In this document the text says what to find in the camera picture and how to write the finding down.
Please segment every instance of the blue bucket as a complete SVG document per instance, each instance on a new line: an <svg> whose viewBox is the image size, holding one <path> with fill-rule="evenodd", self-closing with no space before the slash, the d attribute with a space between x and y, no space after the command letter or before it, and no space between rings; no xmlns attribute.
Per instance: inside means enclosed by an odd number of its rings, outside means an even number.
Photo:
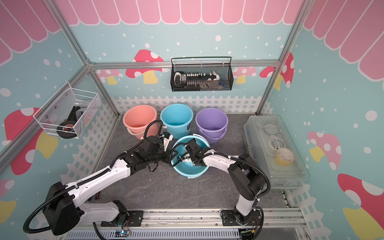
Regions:
<svg viewBox="0 0 384 240"><path fill-rule="evenodd" d="M192 109L181 103L169 105L160 113L160 120L175 139L187 136L191 132L192 119Z"/></svg>
<svg viewBox="0 0 384 240"><path fill-rule="evenodd" d="M179 140L177 140L175 142L174 146L176 144L178 144L179 142L187 143L192 138L194 138L196 140L196 143L199 146L201 146L203 148L210 147L208 141L205 138L203 138L199 135L196 135L196 134L180 138ZM179 152L179 154L172 160L172 164L174 164L177 161L178 156L181 156L187 152L187 150L185 149L184 146L178 146L176 148L176 150ZM180 162L179 164L177 164L173 168L176 170L176 172L180 173L181 175L183 175L185 177L195 178L195 177L198 177L198 176L202 175L203 173L205 173L209 167L193 166L193 164L191 162Z"/></svg>

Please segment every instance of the white wire basket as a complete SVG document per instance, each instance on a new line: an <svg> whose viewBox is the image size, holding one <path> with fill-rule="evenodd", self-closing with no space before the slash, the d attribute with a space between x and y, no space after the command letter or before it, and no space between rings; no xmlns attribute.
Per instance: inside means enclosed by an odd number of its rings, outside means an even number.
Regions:
<svg viewBox="0 0 384 240"><path fill-rule="evenodd" d="M101 100L98 93L72 88L70 83L66 83L64 86L65 85L68 85L68 87L56 98L56 100L49 104L45 112L40 114L40 108L33 115L33 118L47 134L58 136L58 131L71 132L75 133L76 136L74 138L78 139L99 110ZM60 126L60 124L67 120L73 106L75 106L76 103L81 104L82 102L89 100L91 100L90 104L81 117L76 121L76 124L74 124L73 127L66 126L66 131L63 131L63 126Z"/></svg>

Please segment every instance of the black wire basket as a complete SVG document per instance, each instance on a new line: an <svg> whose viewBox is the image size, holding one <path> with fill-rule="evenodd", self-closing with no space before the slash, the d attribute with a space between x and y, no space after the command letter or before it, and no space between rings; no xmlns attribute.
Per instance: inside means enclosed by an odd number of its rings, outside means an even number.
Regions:
<svg viewBox="0 0 384 240"><path fill-rule="evenodd" d="M231 57L172 58L172 91L232 90L231 60Z"/></svg>

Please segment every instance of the wire mesh basket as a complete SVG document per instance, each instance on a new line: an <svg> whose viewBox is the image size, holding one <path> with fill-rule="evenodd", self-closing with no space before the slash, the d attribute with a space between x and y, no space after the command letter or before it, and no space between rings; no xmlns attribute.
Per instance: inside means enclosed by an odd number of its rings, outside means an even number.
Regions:
<svg viewBox="0 0 384 240"><path fill-rule="evenodd" d="M74 138L78 139L99 110L101 100L98 93L72 88L69 83L65 85L68 85L68 87L49 104L44 113L40 113L40 108L33 115L33 118L47 134L59 135L58 132L70 132L74 133L76 135ZM76 104L84 104L86 101L89 104L75 124L65 127L60 126L61 123L67 121L68 116Z"/></svg>
<svg viewBox="0 0 384 240"><path fill-rule="evenodd" d="M232 90L231 60L231 57L172 58L172 91Z"/></svg>

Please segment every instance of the purple bucket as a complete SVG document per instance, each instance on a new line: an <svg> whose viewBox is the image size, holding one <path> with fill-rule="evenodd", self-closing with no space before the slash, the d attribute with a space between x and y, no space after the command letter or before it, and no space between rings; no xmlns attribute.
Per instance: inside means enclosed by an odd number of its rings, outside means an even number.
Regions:
<svg viewBox="0 0 384 240"><path fill-rule="evenodd" d="M205 108L197 113L195 121L199 134L209 143L218 142L227 132L228 117L220 109Z"/></svg>

